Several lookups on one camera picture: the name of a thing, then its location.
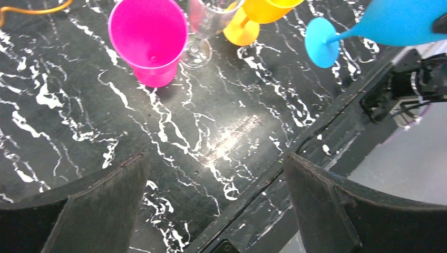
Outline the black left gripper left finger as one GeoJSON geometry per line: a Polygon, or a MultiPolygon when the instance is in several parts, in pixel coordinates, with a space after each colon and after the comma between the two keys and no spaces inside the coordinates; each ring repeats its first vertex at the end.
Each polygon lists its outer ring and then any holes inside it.
{"type": "Polygon", "coordinates": [[[1,204],[1,252],[126,252],[150,172],[139,152],[63,186],[1,204]]]}

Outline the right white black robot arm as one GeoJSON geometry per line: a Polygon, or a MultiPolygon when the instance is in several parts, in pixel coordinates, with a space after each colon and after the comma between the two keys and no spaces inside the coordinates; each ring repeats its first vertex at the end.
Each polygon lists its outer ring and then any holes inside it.
{"type": "MultiPolygon", "coordinates": [[[[365,14],[361,24],[366,25],[372,40],[385,45],[446,39],[446,11],[365,14]]],[[[416,116],[413,110],[439,102],[446,102],[446,53],[423,58],[411,49],[364,94],[359,107],[371,122],[379,123],[391,116],[416,116]]]]}

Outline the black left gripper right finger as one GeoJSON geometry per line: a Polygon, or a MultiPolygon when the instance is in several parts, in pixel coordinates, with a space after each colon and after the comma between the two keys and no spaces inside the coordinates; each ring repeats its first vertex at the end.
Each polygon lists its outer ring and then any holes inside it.
{"type": "Polygon", "coordinates": [[[306,252],[446,252],[446,206],[374,190],[295,153],[284,174],[306,252]]]}

